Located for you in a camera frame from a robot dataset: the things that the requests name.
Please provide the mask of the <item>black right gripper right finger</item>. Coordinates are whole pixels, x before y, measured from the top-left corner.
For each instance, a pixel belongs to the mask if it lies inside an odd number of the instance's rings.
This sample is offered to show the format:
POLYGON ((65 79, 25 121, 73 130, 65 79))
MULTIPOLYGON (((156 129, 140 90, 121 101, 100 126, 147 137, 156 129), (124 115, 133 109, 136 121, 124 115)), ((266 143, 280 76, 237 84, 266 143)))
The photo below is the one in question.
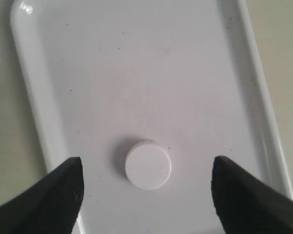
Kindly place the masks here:
POLYGON ((211 194, 227 234, 293 234, 293 201, 226 156, 217 156, 211 194))

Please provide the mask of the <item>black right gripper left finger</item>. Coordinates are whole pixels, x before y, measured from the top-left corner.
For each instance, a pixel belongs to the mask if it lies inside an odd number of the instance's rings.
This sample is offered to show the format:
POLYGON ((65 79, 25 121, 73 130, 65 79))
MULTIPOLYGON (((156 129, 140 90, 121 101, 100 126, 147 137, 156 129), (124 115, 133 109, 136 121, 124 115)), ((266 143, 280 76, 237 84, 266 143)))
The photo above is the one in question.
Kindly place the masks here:
POLYGON ((70 157, 0 206, 0 234, 70 234, 84 198, 80 157, 70 157))

